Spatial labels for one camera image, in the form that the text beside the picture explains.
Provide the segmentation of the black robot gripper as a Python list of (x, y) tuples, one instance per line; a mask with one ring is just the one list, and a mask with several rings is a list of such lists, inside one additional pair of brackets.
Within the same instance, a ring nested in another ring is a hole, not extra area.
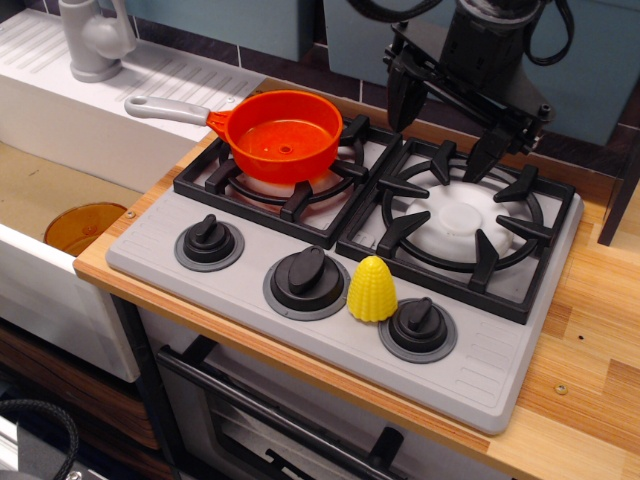
[(542, 1), (459, 1), (447, 29), (418, 20), (393, 25), (386, 50), (387, 117), (395, 132), (417, 118), (428, 95), (484, 129), (463, 181), (478, 183), (507, 154), (528, 153), (555, 117), (523, 67)]

